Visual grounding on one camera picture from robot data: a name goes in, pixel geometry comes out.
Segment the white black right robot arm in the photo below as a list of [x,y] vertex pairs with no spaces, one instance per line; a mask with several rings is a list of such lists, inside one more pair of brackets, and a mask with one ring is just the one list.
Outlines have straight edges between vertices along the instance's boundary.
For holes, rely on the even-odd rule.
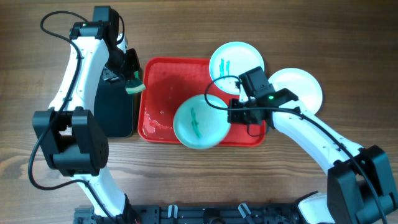
[[307,223],[374,223],[397,210],[397,188],[387,154],[364,148],[316,117],[323,93],[318,81],[298,68],[266,77],[261,67],[238,75],[239,99],[230,102],[235,123],[265,121],[295,141],[327,176],[327,191],[298,203]]

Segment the green yellow sponge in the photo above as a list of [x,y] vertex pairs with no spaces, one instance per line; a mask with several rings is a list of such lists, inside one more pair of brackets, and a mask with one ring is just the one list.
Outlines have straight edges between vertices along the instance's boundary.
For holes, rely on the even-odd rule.
[[125,90],[129,95],[140,93],[146,89],[145,84],[140,79],[139,71],[134,72],[134,77],[125,84]]

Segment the white plate bottom green stain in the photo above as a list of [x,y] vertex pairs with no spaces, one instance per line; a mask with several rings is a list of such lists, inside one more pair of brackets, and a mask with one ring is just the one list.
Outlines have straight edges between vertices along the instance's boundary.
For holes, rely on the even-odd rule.
[[229,133],[231,124],[226,103],[214,95],[196,95],[184,101],[177,109],[173,129],[177,139],[191,149],[209,149],[218,145]]

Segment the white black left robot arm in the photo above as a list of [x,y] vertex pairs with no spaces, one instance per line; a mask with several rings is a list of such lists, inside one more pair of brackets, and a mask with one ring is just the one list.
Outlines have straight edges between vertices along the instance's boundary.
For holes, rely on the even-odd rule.
[[32,118],[34,150],[83,189],[96,223],[140,223],[107,168],[108,138],[95,118],[100,81],[121,82],[128,91],[128,82],[138,79],[139,60],[127,47],[124,21],[110,6],[96,6],[92,20],[80,17],[65,41],[71,49],[60,88],[48,109]]

